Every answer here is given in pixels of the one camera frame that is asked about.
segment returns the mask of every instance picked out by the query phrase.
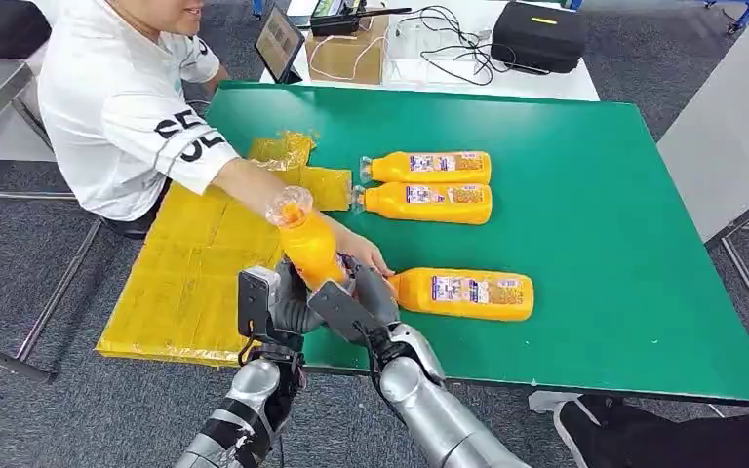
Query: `juice bottle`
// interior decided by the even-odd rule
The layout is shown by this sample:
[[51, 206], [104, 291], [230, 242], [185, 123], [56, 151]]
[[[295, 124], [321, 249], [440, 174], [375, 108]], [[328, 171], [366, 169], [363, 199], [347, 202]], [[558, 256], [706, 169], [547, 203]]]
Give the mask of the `juice bottle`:
[[337, 242], [331, 227], [312, 210], [314, 200], [302, 187], [286, 187], [265, 212], [265, 218], [280, 228], [283, 251], [312, 290], [327, 280], [341, 285], [347, 273], [337, 255]]
[[387, 182], [355, 187], [352, 209], [392, 219], [484, 224], [493, 211], [493, 193], [474, 183]]
[[413, 268], [388, 280], [398, 304], [416, 312], [522, 321], [534, 305], [532, 280], [515, 273]]
[[363, 158], [360, 179], [381, 182], [490, 183], [493, 166], [486, 151], [407, 153], [396, 151], [382, 158]]

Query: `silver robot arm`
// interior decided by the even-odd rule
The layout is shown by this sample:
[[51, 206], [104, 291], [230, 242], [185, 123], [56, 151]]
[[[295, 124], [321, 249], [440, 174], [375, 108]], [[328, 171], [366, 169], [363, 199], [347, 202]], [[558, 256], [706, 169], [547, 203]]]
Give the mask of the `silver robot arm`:
[[359, 264], [351, 270], [357, 300], [327, 282], [309, 298], [309, 308], [334, 332], [367, 348], [375, 389], [406, 425], [429, 466], [530, 468], [447, 391], [432, 347], [419, 331], [400, 322], [379, 274]]
[[[175, 468], [256, 468], [282, 432], [291, 408], [291, 401], [281, 407], [275, 397], [281, 381], [280, 366], [273, 361], [259, 358], [241, 367]], [[272, 407], [283, 410], [285, 417], [269, 418]]]
[[529, 468], [447, 391], [438, 359], [417, 330], [398, 325], [391, 339], [409, 343], [412, 352], [386, 363], [380, 392], [400, 414], [430, 467]]
[[447, 391], [434, 351], [419, 331], [400, 322], [379, 275], [356, 262], [350, 269], [354, 285], [329, 281], [307, 297], [308, 307], [304, 285], [287, 266], [278, 266], [277, 272], [253, 267], [240, 274], [240, 334], [266, 344], [252, 351], [175, 468], [257, 467], [283, 431], [304, 384], [303, 335], [324, 322], [366, 347], [374, 388], [406, 425], [430, 467], [530, 468]]
[[[242, 367], [175, 468], [257, 468], [305, 385], [302, 336], [323, 322], [305, 306], [305, 285], [286, 261], [276, 271], [249, 268], [238, 281], [237, 329], [249, 338]], [[244, 361], [255, 340], [262, 346]]]

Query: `green table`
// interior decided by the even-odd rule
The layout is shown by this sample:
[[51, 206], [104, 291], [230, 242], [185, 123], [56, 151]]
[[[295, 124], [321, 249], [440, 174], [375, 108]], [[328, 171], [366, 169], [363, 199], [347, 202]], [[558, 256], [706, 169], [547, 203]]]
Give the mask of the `green table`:
[[[243, 152], [255, 137], [312, 133], [310, 164], [328, 168], [395, 150], [490, 152], [483, 226], [334, 214], [398, 271], [532, 277], [525, 322], [403, 313], [451, 378], [749, 404], [748, 335], [635, 106], [227, 83], [208, 120]], [[328, 371], [367, 365], [328, 330], [305, 355]]]

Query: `man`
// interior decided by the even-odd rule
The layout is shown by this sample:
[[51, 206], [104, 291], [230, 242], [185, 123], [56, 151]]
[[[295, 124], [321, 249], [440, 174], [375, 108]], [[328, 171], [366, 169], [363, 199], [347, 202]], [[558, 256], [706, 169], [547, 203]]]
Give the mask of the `man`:
[[[72, 0], [50, 39], [39, 84], [61, 173], [86, 210], [143, 238], [167, 177], [209, 185], [263, 215], [283, 188], [244, 160], [184, 101], [181, 80], [212, 93], [228, 74], [196, 37], [202, 0]], [[393, 274], [377, 247], [326, 217], [337, 249]]]
[[621, 399], [535, 392], [579, 468], [749, 468], [749, 414], [673, 422]]

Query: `gray carpet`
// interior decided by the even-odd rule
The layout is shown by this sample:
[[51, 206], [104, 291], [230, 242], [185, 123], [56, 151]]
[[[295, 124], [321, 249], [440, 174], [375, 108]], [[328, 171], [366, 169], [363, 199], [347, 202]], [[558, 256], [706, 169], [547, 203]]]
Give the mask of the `gray carpet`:
[[[213, 2], [202, 36], [234, 78], [255, 80], [261, 65], [252, 47], [257, 23], [249, 13], [245, 0]], [[596, 11], [590, 23], [586, 60], [602, 99], [636, 102], [655, 137], [732, 42], [722, 35], [726, 20], [717, 10]], [[201, 96], [188, 89], [189, 98]], [[0, 189], [62, 188], [55, 165], [0, 162]], [[72, 204], [0, 201], [1, 350], [18, 348], [91, 221]], [[749, 233], [734, 240], [749, 262]], [[93, 351], [140, 247], [99, 233], [30, 359], [60, 370], [53, 385], [0, 371], [0, 467], [170, 466], [228, 388], [231, 369], [105, 359]], [[711, 257], [749, 331], [749, 294], [723, 251]], [[452, 390], [533, 466], [574, 466], [550, 418], [526, 410], [528, 389], [461, 384]], [[704, 405], [634, 403], [675, 420], [713, 416]], [[284, 444], [292, 467], [423, 466], [361, 377], [312, 375]], [[278, 452], [267, 466], [276, 466]]]

